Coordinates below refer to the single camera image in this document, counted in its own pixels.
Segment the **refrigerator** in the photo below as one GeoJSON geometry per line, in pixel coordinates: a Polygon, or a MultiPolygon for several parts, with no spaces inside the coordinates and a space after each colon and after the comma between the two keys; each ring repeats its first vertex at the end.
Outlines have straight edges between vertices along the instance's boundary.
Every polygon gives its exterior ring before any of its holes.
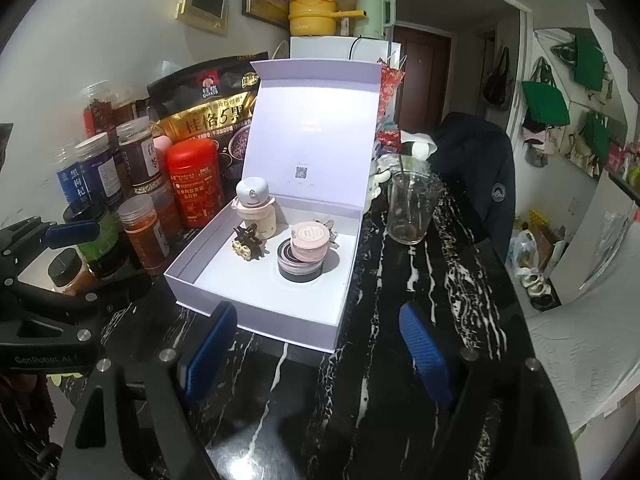
{"type": "MultiPolygon", "coordinates": [[[[290,57],[297,59],[353,59],[377,62],[388,60],[391,68],[400,66],[400,43],[351,36],[292,36],[290,57]]],[[[386,109],[387,117],[394,117],[396,100],[386,109]]]]}

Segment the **black marble countertop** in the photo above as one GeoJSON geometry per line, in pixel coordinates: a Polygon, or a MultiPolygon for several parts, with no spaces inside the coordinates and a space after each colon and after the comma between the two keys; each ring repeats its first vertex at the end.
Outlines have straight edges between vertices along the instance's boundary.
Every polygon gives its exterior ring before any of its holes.
{"type": "MultiPolygon", "coordinates": [[[[385,203],[375,200],[363,220],[337,350],[239,330],[209,397],[191,410],[222,478],[420,478],[447,417],[414,374],[399,333],[408,300],[460,345],[496,359],[507,351],[504,327],[522,312],[459,183],[447,183],[425,240],[413,247],[386,236],[385,203]]],[[[199,317],[175,304],[161,278],[105,326],[106,352],[121,364],[150,359],[188,338],[199,317]]],[[[76,402],[85,384],[68,379],[62,387],[76,402]]],[[[490,433],[470,478],[482,478],[490,433]]]]}

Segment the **red canister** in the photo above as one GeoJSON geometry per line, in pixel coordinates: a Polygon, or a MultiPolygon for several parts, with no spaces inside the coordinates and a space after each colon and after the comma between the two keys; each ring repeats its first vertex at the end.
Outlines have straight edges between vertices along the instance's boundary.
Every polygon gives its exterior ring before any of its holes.
{"type": "Polygon", "coordinates": [[[166,168],[182,222],[191,228],[204,227],[224,202],[215,141],[188,139],[174,144],[166,152],[166,168]]]}

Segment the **brown door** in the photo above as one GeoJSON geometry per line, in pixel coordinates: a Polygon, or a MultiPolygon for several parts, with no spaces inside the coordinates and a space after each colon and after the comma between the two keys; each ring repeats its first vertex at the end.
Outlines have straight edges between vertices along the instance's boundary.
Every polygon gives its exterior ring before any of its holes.
{"type": "Polygon", "coordinates": [[[396,27],[394,41],[402,45],[401,55],[406,56],[406,74],[398,98],[398,126],[411,133],[431,132],[442,119],[451,40],[396,27]]]}

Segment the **gift box lid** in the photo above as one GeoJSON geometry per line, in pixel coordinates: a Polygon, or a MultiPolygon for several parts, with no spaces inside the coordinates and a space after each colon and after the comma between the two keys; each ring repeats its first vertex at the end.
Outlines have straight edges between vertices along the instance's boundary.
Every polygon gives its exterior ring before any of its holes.
{"type": "Polygon", "coordinates": [[[260,90],[242,178],[275,195],[364,208],[381,65],[327,59],[252,63],[260,90]]]}

